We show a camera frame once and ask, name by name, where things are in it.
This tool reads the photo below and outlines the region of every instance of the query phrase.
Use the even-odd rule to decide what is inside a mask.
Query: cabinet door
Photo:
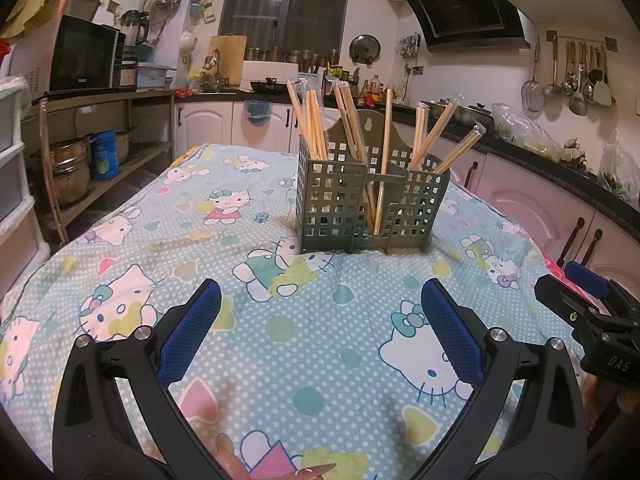
[[[177,106],[176,152],[181,155],[205,142],[231,143],[233,103],[187,103]]]
[[[596,213],[575,260],[640,298],[640,244],[600,213]]]
[[[325,130],[331,128],[336,121],[340,119],[340,110],[336,108],[325,108],[324,118],[322,119]],[[298,118],[293,118],[293,127],[291,129],[291,140],[289,142],[289,153],[297,155],[300,151],[300,126],[298,124]]]
[[[267,152],[287,153],[294,120],[291,105],[271,105],[271,116],[266,123],[255,126],[244,116],[244,103],[235,103],[231,143]]]
[[[438,139],[433,144],[431,153],[442,160],[455,147],[455,142]],[[468,152],[463,153],[450,167],[451,179],[459,186],[466,187],[469,191],[475,193],[481,180],[485,158],[486,156],[483,153],[478,153],[474,150],[468,150]]]
[[[524,227],[553,261],[574,259],[595,211],[527,170],[488,155],[476,194]]]

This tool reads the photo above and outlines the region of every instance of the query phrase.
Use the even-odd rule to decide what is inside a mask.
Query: metal screw
[[[151,335],[151,327],[150,326],[139,326],[136,331],[133,333],[136,339],[146,339]]]
[[[82,334],[78,339],[76,339],[76,346],[78,348],[85,347],[89,344],[89,341],[91,341],[91,336],[88,334]]]
[[[555,348],[556,350],[562,350],[562,349],[564,349],[564,342],[560,338],[552,337],[551,338],[551,346],[553,348]]]
[[[507,339],[507,333],[501,328],[492,328],[489,334],[494,341],[504,341]]]

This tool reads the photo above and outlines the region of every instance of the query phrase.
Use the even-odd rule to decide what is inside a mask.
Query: shelf
[[[137,99],[147,99],[149,97],[169,97],[174,93],[173,90],[138,90],[137,92],[109,92],[105,94],[83,95],[80,97],[69,97],[67,99],[50,100],[47,102],[47,113],[59,112],[60,110],[69,110],[70,108],[78,108],[79,106],[99,105],[104,103],[113,103],[116,101],[131,101]],[[38,105],[31,107],[28,115],[22,120],[30,120],[38,115]]]
[[[133,152],[128,162],[125,162],[120,166],[120,173],[113,177],[111,180],[92,180],[89,184],[89,194],[80,202],[60,211],[60,222],[64,227],[71,224],[71,222],[85,209],[87,209],[92,203],[98,200],[108,190],[110,190],[117,183],[127,178],[135,170],[144,166],[150,160],[156,158],[162,152],[167,152],[171,149],[171,142],[149,142],[140,144],[144,148]],[[51,213],[44,215],[44,224],[47,228],[55,230],[56,225],[53,221]]]

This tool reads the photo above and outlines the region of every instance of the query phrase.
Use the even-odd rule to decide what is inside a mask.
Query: spatula
[[[604,74],[604,78],[602,81],[598,81],[596,86],[593,88],[593,101],[602,106],[611,106],[613,104],[611,101],[611,90],[609,85],[605,83],[605,80],[608,80],[607,54],[603,46],[600,46],[600,53],[602,56],[602,72]]]

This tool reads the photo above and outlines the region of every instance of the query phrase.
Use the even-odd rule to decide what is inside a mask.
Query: microwave door
[[[505,27],[496,0],[417,0],[434,38],[501,30]]]
[[[62,16],[51,64],[49,92],[111,86],[116,34],[95,23]]]

